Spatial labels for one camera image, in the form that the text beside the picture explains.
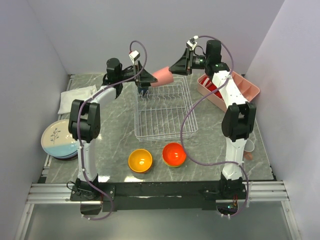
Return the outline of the dark blue ceramic mug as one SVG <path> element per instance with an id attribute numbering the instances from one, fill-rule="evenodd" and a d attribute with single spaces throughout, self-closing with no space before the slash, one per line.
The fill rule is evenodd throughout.
<path id="1" fill-rule="evenodd" d="M 137 90 L 138 90 L 138 93 L 140 94 L 140 95 L 142 95 L 142 96 L 144 96 L 147 92 L 148 92 L 148 90 L 149 90 L 149 88 L 148 87 L 138 87 L 137 88 Z"/>

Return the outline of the pink plastic cup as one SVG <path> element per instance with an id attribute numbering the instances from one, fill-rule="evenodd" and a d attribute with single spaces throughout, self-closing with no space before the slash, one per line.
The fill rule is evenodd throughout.
<path id="1" fill-rule="evenodd" d="M 173 74 L 169 71 L 169 67 L 164 67 L 152 74 L 156 78 L 156 82 L 150 84 L 151 87 L 160 87 L 174 82 Z"/>

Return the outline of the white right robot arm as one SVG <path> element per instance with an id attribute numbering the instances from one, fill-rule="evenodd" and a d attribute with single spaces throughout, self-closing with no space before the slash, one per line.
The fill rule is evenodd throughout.
<path id="1" fill-rule="evenodd" d="M 241 93 L 233 80 L 233 70 L 222 61 L 221 51 L 224 45 L 212 38 L 207 41 L 205 53 L 197 55 L 196 38 L 189 39 L 182 57 L 174 63 L 169 71 L 176 75 L 188 76 L 193 70 L 204 70 L 206 76 L 219 92 L 226 106 L 221 130 L 226 139 L 226 154 L 222 179 L 227 181 L 242 180 L 245 145 L 253 131 L 257 107 Z"/>

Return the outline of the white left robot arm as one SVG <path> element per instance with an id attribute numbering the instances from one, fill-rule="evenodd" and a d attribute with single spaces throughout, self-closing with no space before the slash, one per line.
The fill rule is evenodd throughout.
<path id="1" fill-rule="evenodd" d="M 123 68 L 119 59 L 110 58 L 106 62 L 106 74 L 100 89 L 87 100 L 76 99 L 72 102 L 68 131 L 77 143 L 78 176 L 75 185 L 88 201 L 94 201 L 100 195 L 94 148 L 101 130 L 101 106 L 110 104 L 120 96 L 123 83 L 134 82 L 144 88 L 157 81 L 140 61 Z"/>

